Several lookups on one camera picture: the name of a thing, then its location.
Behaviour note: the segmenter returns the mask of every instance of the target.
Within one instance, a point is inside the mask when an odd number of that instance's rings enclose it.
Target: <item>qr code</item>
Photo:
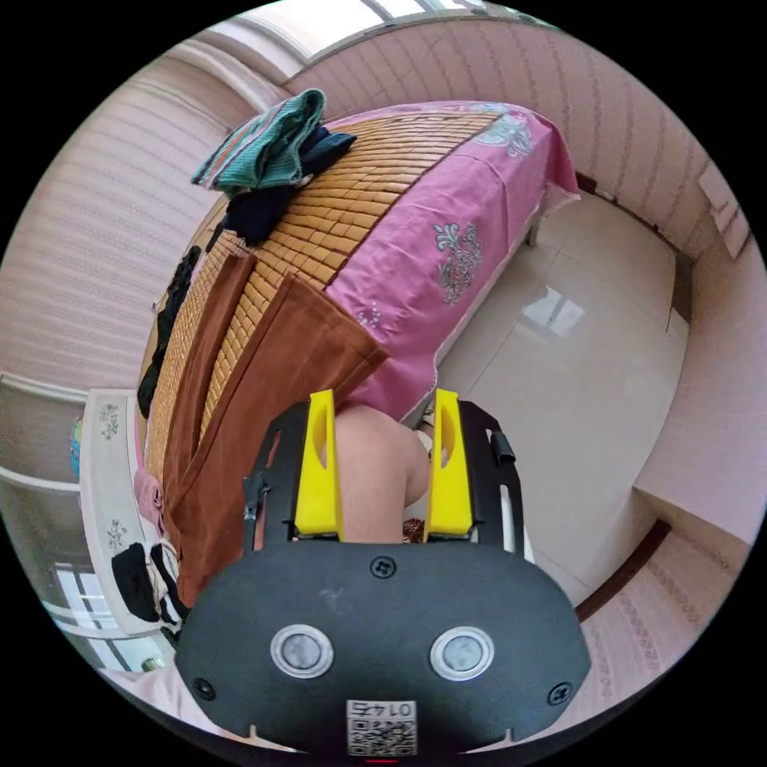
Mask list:
[[[405,757],[417,753],[415,703],[350,701],[348,752],[352,756]]]

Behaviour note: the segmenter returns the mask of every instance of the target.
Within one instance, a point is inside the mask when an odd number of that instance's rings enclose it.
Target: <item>white tile floor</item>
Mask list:
[[[518,457],[538,564],[574,604],[652,527],[631,492],[669,410],[686,335],[669,327],[674,254],[582,195],[544,219],[439,370],[492,413]]]

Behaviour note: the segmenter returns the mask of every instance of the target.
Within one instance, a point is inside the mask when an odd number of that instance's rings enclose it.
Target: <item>person's leg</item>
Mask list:
[[[336,417],[344,538],[401,543],[403,509],[429,484],[429,458],[415,432],[370,407]]]

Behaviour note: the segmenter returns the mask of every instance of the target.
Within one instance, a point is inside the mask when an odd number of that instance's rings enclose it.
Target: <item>striped towel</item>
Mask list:
[[[192,183],[226,192],[300,181],[299,147],[320,122],[325,94],[316,88],[273,106],[234,129],[194,174]]]

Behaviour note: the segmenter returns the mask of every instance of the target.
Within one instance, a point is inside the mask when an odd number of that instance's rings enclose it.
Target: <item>bed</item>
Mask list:
[[[216,359],[201,436],[287,273],[325,291],[388,351],[351,400],[410,423],[436,386],[436,366],[541,215],[578,197],[559,131],[522,107],[430,102],[327,127],[357,142],[296,194],[269,240],[248,249],[225,232],[197,264],[141,439],[146,466],[160,480],[186,356],[227,258],[256,256]],[[199,240],[223,212],[217,203]]]

